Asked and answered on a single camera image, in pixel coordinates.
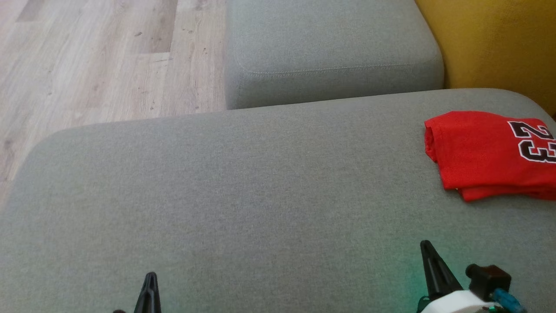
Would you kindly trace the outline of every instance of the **white robot part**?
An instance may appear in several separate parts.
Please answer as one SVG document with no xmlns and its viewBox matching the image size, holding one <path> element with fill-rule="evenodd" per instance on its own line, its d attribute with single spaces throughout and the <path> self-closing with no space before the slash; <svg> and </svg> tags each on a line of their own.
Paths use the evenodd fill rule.
<svg viewBox="0 0 556 313">
<path fill-rule="evenodd" d="M 469 290 L 454 291 L 429 303 L 421 313 L 485 313 L 484 307 L 499 305 L 484 302 Z"/>
</svg>

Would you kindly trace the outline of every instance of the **sofa cushion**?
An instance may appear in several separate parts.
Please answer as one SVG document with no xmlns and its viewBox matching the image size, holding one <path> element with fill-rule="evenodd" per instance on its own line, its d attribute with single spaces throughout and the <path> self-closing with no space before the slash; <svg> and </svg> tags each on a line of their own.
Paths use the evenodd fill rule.
<svg viewBox="0 0 556 313">
<path fill-rule="evenodd" d="M 500 90 L 362 97 L 65 130 L 0 215 L 5 312 L 414 312 L 429 239 L 463 286 L 496 264 L 556 308 L 554 202 L 444 191 L 423 121 L 485 110 L 556 124 Z"/>
<path fill-rule="evenodd" d="M 447 88 L 512 90 L 556 118 L 556 2 L 416 0 L 444 58 Z"/>
<path fill-rule="evenodd" d="M 438 46 L 413 0 L 231 0 L 229 109 L 440 89 Z"/>
</svg>

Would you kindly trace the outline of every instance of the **printed number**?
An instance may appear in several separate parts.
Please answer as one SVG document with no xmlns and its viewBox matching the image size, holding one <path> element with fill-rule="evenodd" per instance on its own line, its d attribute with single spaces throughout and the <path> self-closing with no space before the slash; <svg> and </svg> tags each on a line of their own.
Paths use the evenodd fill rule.
<svg viewBox="0 0 556 313">
<path fill-rule="evenodd" d="M 524 122 L 508 122 L 516 138 L 531 138 L 535 135 L 544 140 L 554 140 L 554 136 L 544 126 L 532 127 Z M 556 163 L 556 143 L 548 143 L 547 148 L 535 147 L 532 140 L 519 143 L 519 154 L 531 162 Z"/>
</svg>

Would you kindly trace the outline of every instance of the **yellow cushion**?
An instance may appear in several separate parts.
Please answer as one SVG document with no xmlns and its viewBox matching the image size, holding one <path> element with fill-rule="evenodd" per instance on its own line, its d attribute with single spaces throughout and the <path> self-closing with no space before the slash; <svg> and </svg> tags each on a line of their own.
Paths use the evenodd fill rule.
<svg viewBox="0 0 556 313">
<path fill-rule="evenodd" d="M 523 94 L 556 114 L 555 0 L 416 0 L 442 51 L 447 88 Z"/>
</svg>

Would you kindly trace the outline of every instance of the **folded red shirt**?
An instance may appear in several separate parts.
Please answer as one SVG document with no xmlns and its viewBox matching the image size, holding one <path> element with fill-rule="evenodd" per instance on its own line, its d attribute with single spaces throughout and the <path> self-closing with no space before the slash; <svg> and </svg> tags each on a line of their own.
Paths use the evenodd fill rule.
<svg viewBox="0 0 556 313">
<path fill-rule="evenodd" d="M 444 189 L 466 201 L 515 193 L 556 200 L 556 140 L 542 121 L 453 111 L 425 127 Z"/>
</svg>

